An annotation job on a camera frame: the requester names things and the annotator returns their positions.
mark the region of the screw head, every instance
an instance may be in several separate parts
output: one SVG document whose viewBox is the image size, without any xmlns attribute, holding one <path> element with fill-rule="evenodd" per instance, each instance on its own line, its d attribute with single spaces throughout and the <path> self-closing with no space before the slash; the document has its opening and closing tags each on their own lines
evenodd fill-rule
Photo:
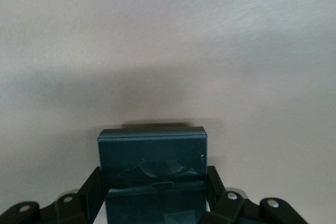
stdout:
<svg viewBox="0 0 336 224">
<path fill-rule="evenodd" d="M 30 205 L 24 205 L 19 209 L 19 212 L 25 212 L 30 209 Z"/>
<path fill-rule="evenodd" d="M 72 199 L 73 199 L 73 198 L 72 198 L 71 196 L 68 196 L 68 197 L 66 197 L 66 198 L 63 199 L 63 202 L 64 202 L 64 203 L 67 203 L 67 202 L 72 201 Z"/>
<path fill-rule="evenodd" d="M 278 208 L 279 207 L 279 203 L 276 200 L 274 200 L 274 199 L 269 199 L 267 201 L 267 203 L 268 203 L 268 205 L 270 207 L 274 207 L 274 208 Z"/>
<path fill-rule="evenodd" d="M 231 200 L 238 199 L 237 195 L 235 193 L 228 193 L 227 197 Z"/>
</svg>

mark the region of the dark teal box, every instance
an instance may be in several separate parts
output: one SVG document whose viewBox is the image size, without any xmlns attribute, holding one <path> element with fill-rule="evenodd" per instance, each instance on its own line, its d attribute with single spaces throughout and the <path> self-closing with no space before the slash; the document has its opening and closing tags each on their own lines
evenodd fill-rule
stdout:
<svg viewBox="0 0 336 224">
<path fill-rule="evenodd" d="M 203 127 L 104 130 L 98 146 L 108 223 L 201 219 L 207 174 Z"/>
</svg>

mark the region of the white wall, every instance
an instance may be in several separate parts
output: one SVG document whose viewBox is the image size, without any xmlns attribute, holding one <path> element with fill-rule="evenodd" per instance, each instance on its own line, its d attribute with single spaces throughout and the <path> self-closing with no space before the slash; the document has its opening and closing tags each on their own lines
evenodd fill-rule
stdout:
<svg viewBox="0 0 336 224">
<path fill-rule="evenodd" d="M 0 0 L 0 10 L 0 212 L 80 187 L 103 128 L 163 121 L 205 126 L 226 186 L 334 223 L 336 0 Z"/>
</svg>

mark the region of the gray surface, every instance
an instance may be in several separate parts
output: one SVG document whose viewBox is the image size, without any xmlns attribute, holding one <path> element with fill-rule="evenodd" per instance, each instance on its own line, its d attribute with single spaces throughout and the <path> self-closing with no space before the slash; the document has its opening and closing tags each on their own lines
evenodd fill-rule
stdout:
<svg viewBox="0 0 336 224">
<path fill-rule="evenodd" d="M 336 218 L 336 0 L 0 0 L 0 212 L 46 206 L 125 122 L 192 122 L 252 201 Z M 104 213 L 96 223 L 105 223 Z"/>
</svg>

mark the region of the metal screw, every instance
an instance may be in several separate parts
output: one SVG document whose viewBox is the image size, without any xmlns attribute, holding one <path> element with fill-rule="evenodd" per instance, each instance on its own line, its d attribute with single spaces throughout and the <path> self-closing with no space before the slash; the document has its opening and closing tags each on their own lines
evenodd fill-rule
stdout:
<svg viewBox="0 0 336 224">
<path fill-rule="evenodd" d="M 267 201 L 267 203 L 268 203 L 268 205 L 269 205 L 270 207 L 274 207 L 274 208 L 278 208 L 278 207 L 279 207 L 279 203 L 276 202 L 276 201 L 273 200 L 273 199 L 269 199 L 269 200 Z"/>
<path fill-rule="evenodd" d="M 67 202 L 72 201 L 72 199 L 73 199 L 73 198 L 72 198 L 71 196 L 69 196 L 69 197 L 64 198 L 64 199 L 63 199 L 63 202 L 64 202 L 64 203 L 67 203 Z"/>
<path fill-rule="evenodd" d="M 232 200 L 238 199 L 237 195 L 234 194 L 234 193 L 228 193 L 228 194 L 227 194 L 227 197 L 228 197 L 229 199 L 232 199 Z"/>
<path fill-rule="evenodd" d="M 24 205 L 23 207 L 19 209 L 19 212 L 25 212 L 25 211 L 28 211 L 29 209 L 30 209 L 30 205 Z"/>
</svg>

